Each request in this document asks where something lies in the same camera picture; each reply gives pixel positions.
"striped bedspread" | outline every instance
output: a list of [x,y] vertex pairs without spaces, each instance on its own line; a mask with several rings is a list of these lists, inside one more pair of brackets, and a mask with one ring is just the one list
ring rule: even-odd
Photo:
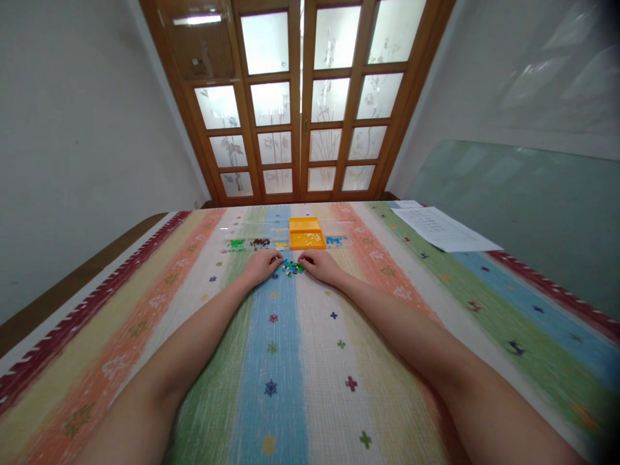
[[[169,214],[0,360],[0,462],[70,462],[166,338],[243,271],[251,253],[227,251],[226,234],[299,216],[350,222],[352,246],[330,250],[345,271],[450,330],[589,457],[617,398],[620,325],[506,253],[439,251],[392,207]],[[239,308],[165,454],[175,464],[467,461],[424,379],[337,290],[285,269]]]

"paper sheet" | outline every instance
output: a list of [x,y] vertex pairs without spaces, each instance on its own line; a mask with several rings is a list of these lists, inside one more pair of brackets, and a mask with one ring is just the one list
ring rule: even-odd
[[424,208],[415,200],[397,200],[395,202],[400,208]]
[[446,252],[504,250],[435,207],[392,209],[416,233]]

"wooden door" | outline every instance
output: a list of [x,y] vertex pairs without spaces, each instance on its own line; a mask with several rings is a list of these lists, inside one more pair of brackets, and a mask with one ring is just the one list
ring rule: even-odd
[[228,206],[378,198],[454,1],[140,3]]
[[453,0],[306,2],[303,200],[382,194],[419,95],[413,86],[424,82],[434,56],[429,39],[440,37],[452,6]]
[[298,200],[299,1],[141,5],[216,203]]

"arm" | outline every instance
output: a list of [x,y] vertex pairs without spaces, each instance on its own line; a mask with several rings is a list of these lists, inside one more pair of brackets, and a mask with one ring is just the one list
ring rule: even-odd
[[444,399],[476,464],[568,464],[576,452],[516,390],[452,334],[399,299],[343,272],[326,251],[300,262],[345,293]]
[[138,371],[75,463],[160,463],[181,400],[215,352],[246,294],[281,262],[282,255],[276,251],[252,255],[242,275],[183,323]]

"wrist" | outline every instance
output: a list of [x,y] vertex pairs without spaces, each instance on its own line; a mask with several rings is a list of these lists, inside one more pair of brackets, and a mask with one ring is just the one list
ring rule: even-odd
[[231,285],[235,286],[239,292],[243,292],[244,294],[247,294],[256,287],[256,283],[243,274],[233,281]]
[[352,278],[352,276],[349,273],[341,271],[330,284],[342,290],[343,286],[346,285],[348,278]]

